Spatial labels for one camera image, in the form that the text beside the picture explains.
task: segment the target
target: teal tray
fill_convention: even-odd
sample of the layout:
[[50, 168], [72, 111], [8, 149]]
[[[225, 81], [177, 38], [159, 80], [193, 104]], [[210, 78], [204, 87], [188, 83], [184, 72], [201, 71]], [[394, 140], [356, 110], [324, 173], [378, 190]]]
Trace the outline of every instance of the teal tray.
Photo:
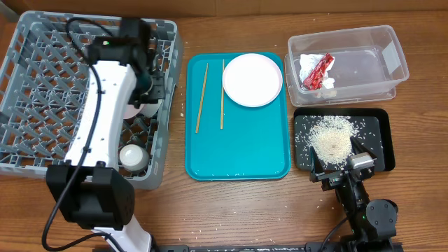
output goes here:
[[[259, 53], [283, 69], [277, 55]], [[185, 168], [198, 181], [281, 179], [291, 168], [284, 80], [279, 96], [259, 108], [240, 106], [224, 94], [223, 129], [220, 129], [223, 60], [227, 65], [242, 54], [196, 55], [188, 63]], [[207, 63], [209, 72], [196, 134]]]

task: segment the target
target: wooden table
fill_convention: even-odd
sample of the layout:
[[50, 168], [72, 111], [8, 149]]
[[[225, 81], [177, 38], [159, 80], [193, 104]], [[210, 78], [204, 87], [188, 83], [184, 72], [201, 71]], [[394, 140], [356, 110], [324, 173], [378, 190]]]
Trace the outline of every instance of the wooden table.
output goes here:
[[[279, 181], [192, 180], [184, 169], [186, 67], [200, 53], [287, 53], [289, 37], [337, 29], [391, 25], [400, 39], [410, 78], [391, 101], [357, 104], [387, 110], [396, 168], [365, 182], [371, 199], [400, 207], [398, 235], [406, 251], [448, 247], [448, 12], [352, 13], [175, 19], [185, 42], [181, 82], [172, 104], [169, 151], [162, 185], [136, 191], [135, 216], [159, 244], [273, 245], [321, 241], [343, 218], [335, 193], [322, 192], [295, 164]], [[15, 24], [7, 24], [1, 53]], [[292, 135], [294, 107], [288, 102]], [[41, 233], [54, 205], [42, 180], [0, 176], [0, 251], [42, 251]], [[341, 229], [338, 236], [349, 232]], [[63, 245], [89, 231], [58, 214], [50, 244]], [[72, 251], [104, 245], [100, 238]]]

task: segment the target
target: gray dish rack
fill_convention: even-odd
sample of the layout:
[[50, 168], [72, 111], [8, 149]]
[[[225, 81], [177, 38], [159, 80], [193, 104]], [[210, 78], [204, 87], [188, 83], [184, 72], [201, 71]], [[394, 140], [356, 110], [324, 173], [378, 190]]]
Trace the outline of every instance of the gray dish rack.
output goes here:
[[[68, 19], [94, 20], [118, 33], [119, 17], [28, 11], [20, 17], [0, 69], [0, 174], [44, 178], [48, 165], [60, 165], [79, 126], [83, 112], [88, 66], [71, 43], [84, 48], [103, 31]], [[152, 190], [162, 182], [169, 139], [169, 114], [179, 84], [183, 43], [177, 26], [168, 20], [144, 19], [157, 32], [159, 61], [166, 97], [151, 118], [125, 120], [119, 148], [137, 144], [150, 153], [146, 171], [123, 174], [135, 187]]]

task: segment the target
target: chopstick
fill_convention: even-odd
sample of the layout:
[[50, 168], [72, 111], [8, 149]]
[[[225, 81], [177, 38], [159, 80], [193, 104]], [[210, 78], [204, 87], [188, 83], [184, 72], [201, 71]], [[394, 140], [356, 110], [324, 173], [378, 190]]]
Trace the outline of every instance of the chopstick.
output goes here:
[[[223, 76], [224, 76], [224, 68], [225, 68], [225, 59], [223, 59]], [[224, 83], [221, 84], [221, 129], [223, 129], [223, 114], [224, 114]]]
[[209, 71], [209, 63], [207, 63], [207, 66], [205, 68], [204, 84], [202, 84], [201, 103], [199, 104], [199, 113], [197, 114], [197, 122], [196, 122], [196, 134], [199, 131], [199, 123], [201, 122], [202, 102], [204, 101], [205, 83], [207, 82], [208, 71]]

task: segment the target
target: plastic crate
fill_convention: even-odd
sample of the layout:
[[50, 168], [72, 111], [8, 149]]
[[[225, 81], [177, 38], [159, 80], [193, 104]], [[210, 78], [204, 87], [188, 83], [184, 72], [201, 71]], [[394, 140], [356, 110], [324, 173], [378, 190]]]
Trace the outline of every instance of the plastic crate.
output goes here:
[[[119, 17], [37, 11], [20, 17], [0, 69], [0, 84], [7, 86], [5, 92], [0, 91], [0, 174], [44, 178], [48, 165], [63, 163], [81, 119], [88, 83], [88, 66], [76, 56], [64, 29], [72, 17], [92, 19], [118, 33]], [[183, 43], [174, 22], [144, 20], [158, 35], [166, 97], [152, 118], [124, 121], [118, 147], [138, 144], [148, 150], [147, 170], [123, 176], [135, 188], [151, 190], [162, 182]], [[105, 36], [100, 28], [78, 22], [71, 25], [71, 31], [73, 43], [80, 47], [96, 36]]]

